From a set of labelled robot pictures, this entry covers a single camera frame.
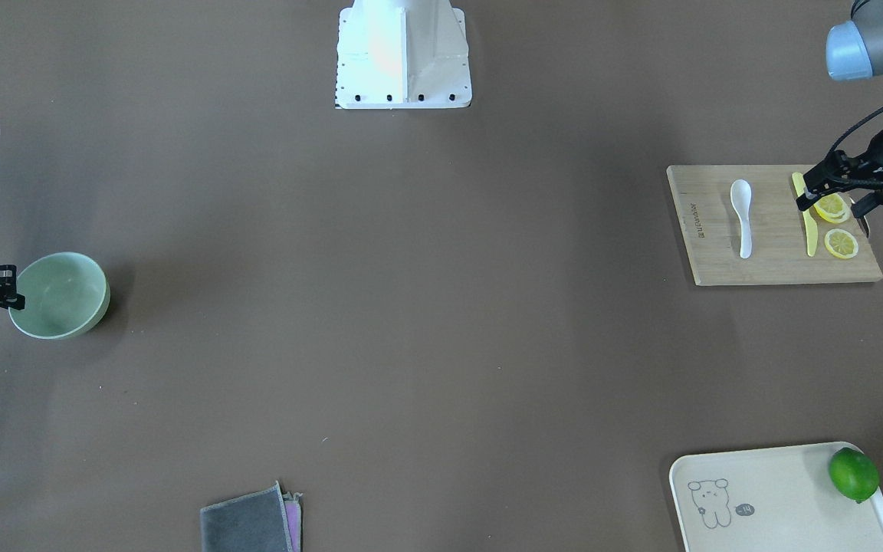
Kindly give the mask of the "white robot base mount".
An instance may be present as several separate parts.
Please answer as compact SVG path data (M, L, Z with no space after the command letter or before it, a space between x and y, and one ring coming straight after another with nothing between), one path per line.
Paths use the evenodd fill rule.
M472 104L466 17L448 1L354 1L339 13L334 107Z

